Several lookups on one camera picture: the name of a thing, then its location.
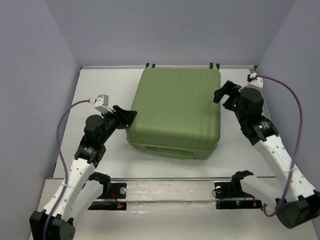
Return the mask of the green hard-shell suitcase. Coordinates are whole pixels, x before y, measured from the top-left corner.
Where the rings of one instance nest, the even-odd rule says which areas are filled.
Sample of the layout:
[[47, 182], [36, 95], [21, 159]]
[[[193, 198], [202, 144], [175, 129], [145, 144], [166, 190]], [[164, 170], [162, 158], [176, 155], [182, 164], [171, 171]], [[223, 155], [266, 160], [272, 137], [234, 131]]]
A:
[[206, 160], [221, 137], [219, 64], [208, 68], [147, 67], [131, 105], [137, 115], [126, 130], [134, 148], [165, 156]]

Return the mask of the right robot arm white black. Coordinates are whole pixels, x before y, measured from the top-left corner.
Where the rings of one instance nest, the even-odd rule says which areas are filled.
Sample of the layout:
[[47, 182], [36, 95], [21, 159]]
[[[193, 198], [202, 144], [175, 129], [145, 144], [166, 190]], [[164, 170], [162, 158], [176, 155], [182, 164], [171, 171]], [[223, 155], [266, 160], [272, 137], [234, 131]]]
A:
[[251, 171], [237, 171], [229, 182], [217, 182], [213, 195], [218, 200], [252, 197], [262, 209], [272, 208], [278, 220], [293, 229], [320, 215], [320, 192], [303, 176], [287, 152], [279, 131], [263, 115], [263, 80], [256, 78], [246, 86], [227, 81], [214, 92], [214, 103], [228, 96], [223, 107], [234, 112], [240, 130], [260, 153], [281, 189], [260, 181]]

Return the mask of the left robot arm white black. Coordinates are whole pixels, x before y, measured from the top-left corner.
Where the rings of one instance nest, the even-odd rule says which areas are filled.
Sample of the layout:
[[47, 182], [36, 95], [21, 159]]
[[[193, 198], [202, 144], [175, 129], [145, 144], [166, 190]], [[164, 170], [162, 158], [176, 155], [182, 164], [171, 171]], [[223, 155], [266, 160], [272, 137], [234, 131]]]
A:
[[106, 152], [106, 141], [115, 130], [130, 127], [137, 111], [118, 105], [97, 110], [101, 115], [91, 115], [85, 121], [84, 135], [63, 182], [42, 210], [30, 216], [35, 240], [72, 240], [77, 220], [98, 197], [110, 194], [111, 178], [96, 168]]

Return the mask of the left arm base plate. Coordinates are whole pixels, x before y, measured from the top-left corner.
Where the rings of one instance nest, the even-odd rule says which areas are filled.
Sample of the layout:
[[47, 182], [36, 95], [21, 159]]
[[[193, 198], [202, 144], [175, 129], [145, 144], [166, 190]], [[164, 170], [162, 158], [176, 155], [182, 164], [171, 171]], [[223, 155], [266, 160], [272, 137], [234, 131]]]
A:
[[88, 208], [90, 211], [125, 211], [127, 209], [127, 183], [112, 182], [109, 192], [103, 191]]

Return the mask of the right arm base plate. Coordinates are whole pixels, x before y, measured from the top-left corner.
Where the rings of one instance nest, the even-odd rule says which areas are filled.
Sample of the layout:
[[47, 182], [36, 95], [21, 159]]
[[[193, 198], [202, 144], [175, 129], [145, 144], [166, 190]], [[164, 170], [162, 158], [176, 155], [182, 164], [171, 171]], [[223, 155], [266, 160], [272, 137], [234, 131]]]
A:
[[243, 192], [230, 181], [215, 182], [212, 195], [216, 199], [217, 210], [250, 210], [263, 207], [260, 200]]

